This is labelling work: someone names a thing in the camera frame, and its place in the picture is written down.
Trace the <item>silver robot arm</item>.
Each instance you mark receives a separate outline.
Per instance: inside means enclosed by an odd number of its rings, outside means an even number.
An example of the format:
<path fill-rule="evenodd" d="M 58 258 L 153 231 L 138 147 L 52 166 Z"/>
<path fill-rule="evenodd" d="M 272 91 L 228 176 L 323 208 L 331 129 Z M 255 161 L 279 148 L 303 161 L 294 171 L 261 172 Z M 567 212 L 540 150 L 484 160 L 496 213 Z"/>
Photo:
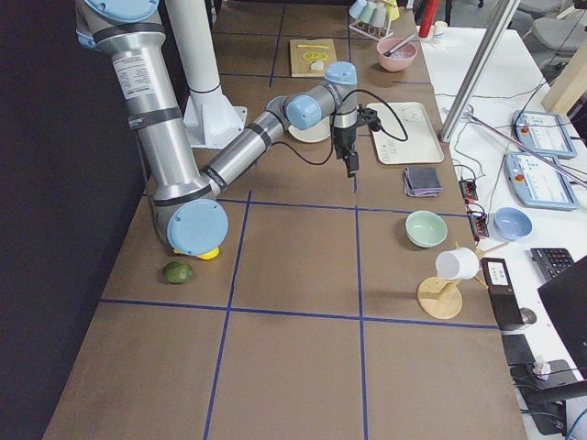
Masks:
<path fill-rule="evenodd" d="M 329 65 L 314 88 L 272 99 L 252 122 L 222 92 L 205 4 L 166 3 L 196 120 L 186 125 L 161 47 L 166 29 L 157 1 L 79 1 L 77 34 L 110 57 L 127 103 L 128 123 L 147 158 L 156 192 L 152 215 L 165 245 L 204 258 L 224 241 L 227 214 L 217 197 L 290 128 L 330 122 L 348 173 L 359 167 L 355 66 Z"/>

